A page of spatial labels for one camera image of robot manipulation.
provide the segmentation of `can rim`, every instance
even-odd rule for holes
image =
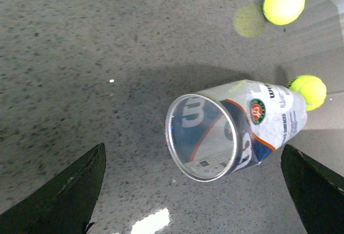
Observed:
[[[173,118],[173,114],[174,111],[177,108],[177,105],[180,104],[181,101],[183,101],[184,99],[188,98],[188,97],[201,97],[204,98],[205,100],[213,103],[214,105],[217,106],[217,108],[225,115],[226,119],[228,120],[230,127],[232,129],[232,135],[233,135],[233,152],[231,155],[231,158],[227,164],[227,166],[224,168],[223,171],[221,171],[219,174],[215,175],[214,177],[211,178],[203,178],[200,177],[198,175],[196,175],[195,173],[191,172],[190,170],[188,170],[185,166],[184,163],[181,162],[181,160],[179,159],[177,152],[175,150],[174,147],[174,142],[173,142],[173,137],[172,137],[172,130],[171,130],[171,120]],[[185,94],[183,96],[178,97],[177,99],[175,99],[171,106],[168,109],[167,112],[167,116],[166,116],[166,121],[165,121],[165,137],[166,137],[166,141],[167,141],[167,146],[168,146],[168,150],[170,151],[170,154],[175,162],[175,164],[179,167],[179,169],[189,178],[199,181],[199,182],[210,182],[216,179],[219,179],[220,177],[222,177],[223,175],[227,174],[234,166],[234,161],[235,158],[237,157],[237,153],[238,153],[238,142],[237,142],[237,130],[235,128],[235,125],[233,123],[233,118],[231,116],[231,114],[225,109],[225,107],[217,102],[214,101],[213,99],[205,96],[205,95],[200,95],[200,94]]]

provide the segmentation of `can lid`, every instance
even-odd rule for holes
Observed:
[[[166,139],[178,167],[190,178],[218,179],[232,167],[236,133],[230,114],[205,96],[177,98],[166,118]]]

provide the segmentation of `blue label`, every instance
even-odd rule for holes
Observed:
[[[171,127],[175,150],[181,162],[191,160],[209,128],[222,114],[216,105],[199,97],[187,98],[177,106]]]
[[[238,155],[235,159],[234,171],[256,165],[263,161],[272,150],[264,144],[264,141],[252,133],[249,117],[239,104],[225,100],[221,101],[233,118],[233,124],[237,129]]]

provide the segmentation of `gray floor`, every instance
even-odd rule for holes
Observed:
[[[90,233],[130,233],[163,208],[170,224],[161,233],[305,233],[281,150],[255,168],[198,183],[180,172],[164,139],[178,95],[329,70],[297,61],[343,47],[335,6],[307,0],[285,27],[248,13],[240,28],[260,30],[242,37],[236,12],[261,2],[0,0],[0,213],[104,142]]]

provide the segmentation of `speckled floor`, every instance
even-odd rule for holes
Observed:
[[[261,2],[0,0],[0,213],[104,142],[90,233],[130,233],[163,208],[170,223],[161,233],[305,233],[281,150],[199,183],[180,172],[164,139],[165,114],[179,95],[239,79],[333,77],[307,58],[320,64],[318,54],[343,47],[336,7],[307,0],[286,27],[248,14],[241,29],[253,20],[260,30],[242,37],[236,12]]]

